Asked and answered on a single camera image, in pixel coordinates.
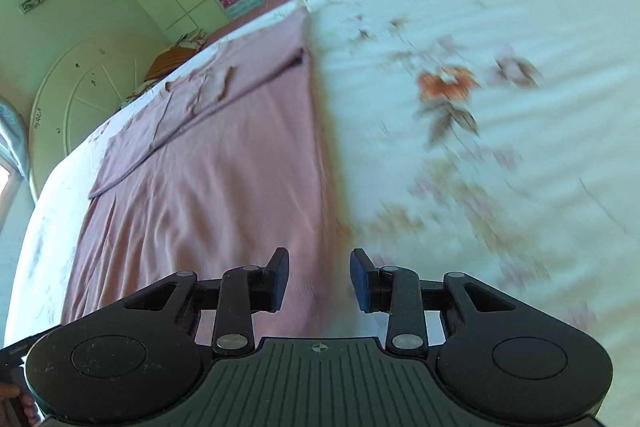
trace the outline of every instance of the window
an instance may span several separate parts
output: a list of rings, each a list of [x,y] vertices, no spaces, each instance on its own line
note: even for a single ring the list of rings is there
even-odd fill
[[[4,225],[22,178],[20,173],[0,156],[0,230]]]

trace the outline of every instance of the white wall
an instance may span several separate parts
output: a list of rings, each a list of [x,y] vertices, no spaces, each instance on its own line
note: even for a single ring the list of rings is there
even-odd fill
[[[28,14],[20,0],[0,0],[0,94],[29,122],[31,104],[56,59],[103,32],[133,31],[166,38],[135,0],[46,0]],[[28,184],[20,188],[0,232],[0,332],[24,231],[33,211]]]

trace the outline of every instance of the bed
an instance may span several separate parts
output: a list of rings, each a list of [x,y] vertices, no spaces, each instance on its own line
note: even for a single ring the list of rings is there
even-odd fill
[[[465,271],[587,331],[614,363],[599,418],[637,426],[638,0],[293,0],[223,41],[301,6],[340,209],[336,271],[348,276],[354,247],[423,279]],[[59,323],[108,139],[159,89],[52,172],[5,343]],[[341,298],[325,334],[382,334],[383,317]]]

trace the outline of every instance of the folded garment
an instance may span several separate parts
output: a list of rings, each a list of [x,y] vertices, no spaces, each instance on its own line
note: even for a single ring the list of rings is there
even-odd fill
[[[307,336],[330,308],[333,223],[304,39],[307,13],[227,43],[109,144],[66,292],[75,320],[175,271],[219,278],[290,252],[282,312],[256,338]],[[213,314],[197,341],[210,343]]]

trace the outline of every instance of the cream headboard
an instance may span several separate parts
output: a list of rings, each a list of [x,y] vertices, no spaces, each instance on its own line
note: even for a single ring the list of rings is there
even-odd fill
[[[38,197],[55,166],[113,115],[166,44],[132,34],[88,39],[51,68],[31,110],[31,190]]]

